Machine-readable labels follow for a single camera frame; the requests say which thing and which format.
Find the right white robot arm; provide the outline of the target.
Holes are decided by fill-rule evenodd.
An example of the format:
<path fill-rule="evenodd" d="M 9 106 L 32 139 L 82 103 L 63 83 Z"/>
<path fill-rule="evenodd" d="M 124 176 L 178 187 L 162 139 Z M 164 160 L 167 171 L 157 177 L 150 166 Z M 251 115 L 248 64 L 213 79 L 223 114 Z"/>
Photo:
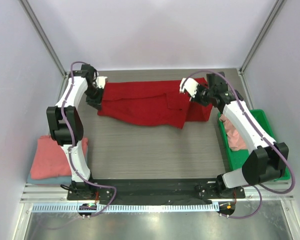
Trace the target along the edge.
<path fill-rule="evenodd" d="M 249 156 L 242 167 L 217 176 L 216 194 L 227 198 L 234 188 L 256 186 L 274 193 L 285 195 L 295 186 L 292 175 L 288 189 L 278 191 L 264 185 L 265 182 L 281 178 L 286 171 L 292 172 L 288 163 L 289 148 L 284 142 L 276 142 L 252 116 L 242 96 L 220 72 L 207 71 L 208 86 L 203 86 L 191 76 L 184 78 L 180 92 L 186 92 L 191 101 L 202 106 L 213 105 L 236 128 L 242 137 Z"/>

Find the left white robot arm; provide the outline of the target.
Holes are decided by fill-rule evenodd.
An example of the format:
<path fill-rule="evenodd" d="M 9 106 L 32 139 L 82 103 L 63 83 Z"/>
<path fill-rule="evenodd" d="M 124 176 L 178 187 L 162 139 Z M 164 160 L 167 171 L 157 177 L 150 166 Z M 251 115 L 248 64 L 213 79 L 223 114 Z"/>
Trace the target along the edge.
<path fill-rule="evenodd" d="M 84 127 L 78 108 L 86 96 L 100 110 L 106 83 L 107 77 L 99 76 L 92 65 L 75 61 L 70 65 L 67 86 L 60 100 L 46 109 L 50 136 L 63 150 L 70 167 L 71 184 L 66 189 L 85 200 L 96 195 L 96 187 L 91 183 L 92 174 L 83 151 Z"/>

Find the red t shirt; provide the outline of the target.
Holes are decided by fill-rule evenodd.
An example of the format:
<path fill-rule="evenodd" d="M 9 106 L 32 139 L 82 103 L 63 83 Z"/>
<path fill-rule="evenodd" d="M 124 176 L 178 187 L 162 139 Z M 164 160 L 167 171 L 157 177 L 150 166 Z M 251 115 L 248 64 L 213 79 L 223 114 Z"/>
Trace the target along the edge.
<path fill-rule="evenodd" d="M 213 106 L 191 101 L 179 85 L 180 80 L 108 82 L 97 114 L 146 127 L 207 122 Z"/>

